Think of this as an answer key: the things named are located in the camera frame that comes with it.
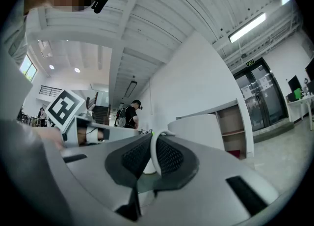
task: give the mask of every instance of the doorway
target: doorway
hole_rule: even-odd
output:
[[[271,126],[288,116],[280,88],[264,59],[234,76],[249,111],[253,131]]]

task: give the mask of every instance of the gray floor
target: gray floor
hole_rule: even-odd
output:
[[[313,158],[313,148],[314,131],[310,131],[306,117],[294,129],[254,144],[254,158],[243,162],[282,194],[299,183]]]

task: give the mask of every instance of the person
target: person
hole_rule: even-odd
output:
[[[2,27],[1,49],[14,59],[19,68],[27,53],[26,18],[30,10],[40,6],[51,6],[65,11],[82,11],[94,2],[95,0],[18,0]],[[63,148],[62,135],[57,128],[34,128],[34,130],[42,139],[52,140],[59,150]],[[85,143],[86,134],[81,137],[79,143]]]
[[[126,128],[138,128],[138,116],[136,110],[141,108],[141,101],[134,100],[130,106],[126,107]]]
[[[40,109],[37,118],[40,120],[40,127],[45,127],[47,115],[45,113],[44,108]]]

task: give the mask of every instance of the white ceiling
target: white ceiling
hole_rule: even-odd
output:
[[[296,6],[291,14],[293,3],[267,16],[264,23],[238,42],[230,43],[228,35],[275,2],[109,0],[100,14],[90,8],[84,12],[40,8],[30,13],[27,38],[33,43],[38,39],[49,40],[52,52],[60,54],[53,60],[57,67],[79,64],[97,70],[97,63],[102,60],[99,47],[111,48],[109,102],[117,108],[120,102],[128,103],[140,93],[148,79],[169,62],[173,52],[194,30],[213,45],[231,70],[246,59],[268,52],[300,26]],[[244,60],[242,53],[247,54]],[[130,98],[122,100],[133,76],[138,85]]]

